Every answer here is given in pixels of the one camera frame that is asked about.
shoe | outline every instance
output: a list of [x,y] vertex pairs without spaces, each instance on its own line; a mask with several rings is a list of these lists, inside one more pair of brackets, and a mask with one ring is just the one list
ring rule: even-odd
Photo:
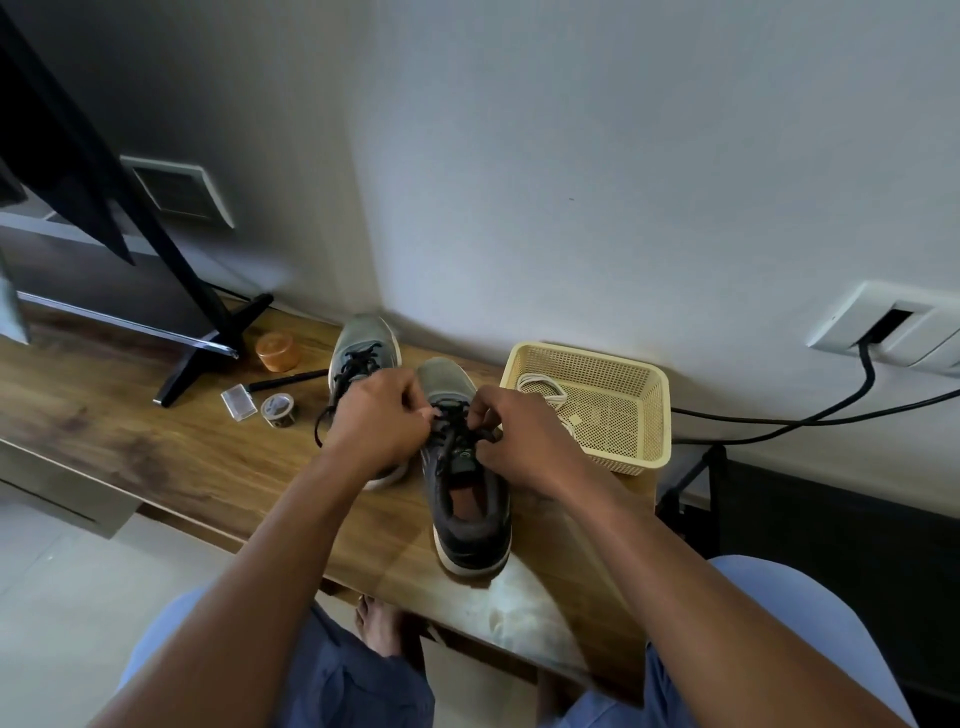
[[510,557],[510,490],[476,459],[477,441],[493,439],[491,432],[467,427],[476,387],[463,369],[441,357],[423,362],[417,377],[441,413],[420,450],[440,563],[457,576],[492,574]]
[[[327,415],[336,416],[337,404],[354,381],[364,379],[380,369],[398,367],[401,363],[400,345],[387,322],[369,313],[354,316],[347,321],[337,337],[333,357],[330,359],[330,371],[327,374],[330,402],[314,423],[313,437],[317,446],[324,446],[317,432],[320,422]],[[364,490],[388,486],[400,480],[406,473],[406,463],[394,465],[368,481]]]

wooden table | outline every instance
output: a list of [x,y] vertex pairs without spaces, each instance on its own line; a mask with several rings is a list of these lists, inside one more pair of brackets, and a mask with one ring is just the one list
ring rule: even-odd
[[[220,399],[237,382],[269,378],[255,357],[225,360],[221,373],[201,377],[161,409],[152,397],[182,347],[39,306],[25,312],[33,345],[0,338],[0,440],[239,540],[316,452],[311,430],[326,405],[325,380],[286,388],[300,408],[286,429],[259,416],[236,423]],[[296,371],[326,367],[339,332],[270,310],[248,341],[272,328],[300,341]],[[407,366],[434,355],[403,347]],[[500,379],[497,367],[456,360],[477,384]],[[556,503],[515,493],[506,568],[487,583],[458,582],[440,566],[420,469],[410,470],[396,487],[357,500],[329,579],[580,683],[639,693],[644,635]],[[628,482],[651,504],[654,475]]]

wall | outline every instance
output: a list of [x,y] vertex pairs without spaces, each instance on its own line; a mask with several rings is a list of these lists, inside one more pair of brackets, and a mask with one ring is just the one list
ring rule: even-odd
[[[238,225],[208,261],[317,316],[791,417],[859,384],[804,347],[850,287],[960,290],[950,0],[3,4],[117,151],[210,170]],[[884,367],[851,412],[954,386]],[[958,430],[955,402],[736,456],[960,514]]]

white floor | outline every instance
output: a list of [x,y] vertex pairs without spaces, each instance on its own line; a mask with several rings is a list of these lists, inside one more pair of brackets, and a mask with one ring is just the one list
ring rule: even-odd
[[[160,609],[215,578],[230,558],[140,516],[108,541],[0,500],[0,722],[85,725]],[[347,604],[320,598],[353,628]],[[532,686],[431,642],[424,652],[435,725],[533,726]]]

basket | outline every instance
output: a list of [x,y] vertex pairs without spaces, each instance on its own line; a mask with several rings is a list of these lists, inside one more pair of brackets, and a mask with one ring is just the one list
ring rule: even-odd
[[[521,375],[547,375],[563,386],[561,420],[594,461],[615,473],[639,475],[670,459],[670,388],[657,367],[556,344],[524,341],[510,352],[500,386]],[[527,392],[555,394],[545,383]]]

